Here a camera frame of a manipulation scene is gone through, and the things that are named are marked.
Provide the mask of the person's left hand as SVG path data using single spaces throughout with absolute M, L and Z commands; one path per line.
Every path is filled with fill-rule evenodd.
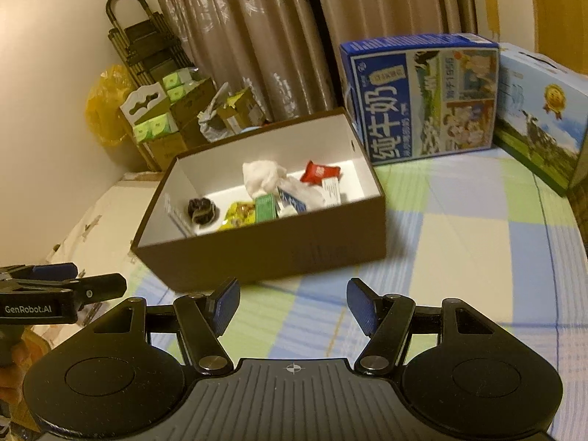
M 30 367 L 47 354 L 50 344 L 30 327 L 20 330 L 8 326 L 8 331 L 16 335 L 9 341 L 1 335 L 1 426 L 5 427 L 12 413 L 22 403 L 23 381 Z

